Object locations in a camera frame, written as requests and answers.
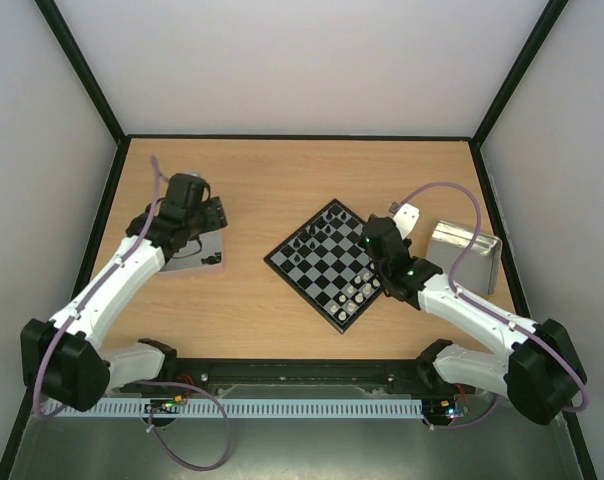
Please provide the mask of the black white chess board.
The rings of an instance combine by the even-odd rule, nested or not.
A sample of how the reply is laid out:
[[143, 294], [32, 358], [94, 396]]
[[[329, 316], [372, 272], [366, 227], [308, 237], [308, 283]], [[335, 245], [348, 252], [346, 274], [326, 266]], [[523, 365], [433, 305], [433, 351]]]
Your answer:
[[[330, 223], [324, 219], [327, 210], [334, 214]], [[346, 213], [344, 222], [339, 219], [341, 212]], [[309, 235], [308, 232], [311, 225], [316, 228], [314, 235]], [[332, 227], [330, 234], [324, 232], [326, 225]], [[358, 245], [363, 225], [364, 221], [356, 213], [341, 201], [333, 199], [264, 257], [264, 262], [341, 334], [345, 333], [382, 293], [373, 262]], [[300, 242], [297, 249], [292, 245], [296, 237]], [[313, 240], [317, 245], [311, 250], [309, 244]], [[293, 260], [296, 254], [302, 257], [298, 264]], [[354, 282], [357, 276], [363, 280], [361, 287]], [[369, 295], [363, 293], [363, 287], [367, 283], [372, 286]], [[355, 289], [353, 295], [347, 292], [350, 285]], [[358, 293], [364, 296], [364, 301], [360, 304], [355, 301]], [[340, 295], [347, 297], [344, 304], [338, 301]], [[353, 312], [347, 310], [349, 301], [356, 305]], [[335, 314], [330, 310], [332, 305], [339, 307]], [[347, 314], [344, 322], [338, 319], [340, 311]]]

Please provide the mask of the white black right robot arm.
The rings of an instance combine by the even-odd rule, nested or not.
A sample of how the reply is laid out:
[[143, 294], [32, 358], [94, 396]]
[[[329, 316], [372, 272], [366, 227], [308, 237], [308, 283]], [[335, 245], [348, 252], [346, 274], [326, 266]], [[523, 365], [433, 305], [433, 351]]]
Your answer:
[[567, 329], [507, 312], [462, 288], [432, 262], [415, 257], [397, 223], [372, 215], [360, 244], [371, 256], [386, 295], [437, 316], [486, 347], [474, 352], [447, 342], [430, 347], [418, 367], [427, 390], [462, 383], [507, 398], [528, 420], [549, 424], [572, 405], [586, 372]]

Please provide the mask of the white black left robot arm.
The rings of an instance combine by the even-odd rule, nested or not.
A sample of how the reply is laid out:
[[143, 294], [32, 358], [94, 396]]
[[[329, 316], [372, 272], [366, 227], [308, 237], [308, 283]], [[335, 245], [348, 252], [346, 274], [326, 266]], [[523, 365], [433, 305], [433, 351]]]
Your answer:
[[175, 174], [125, 231], [102, 270], [49, 320], [30, 320], [20, 334], [24, 383], [33, 406], [42, 397], [77, 411], [92, 408], [112, 389], [138, 381], [168, 381], [177, 352], [144, 338], [110, 351], [101, 346], [136, 292], [201, 235], [226, 227], [220, 198], [193, 174]]

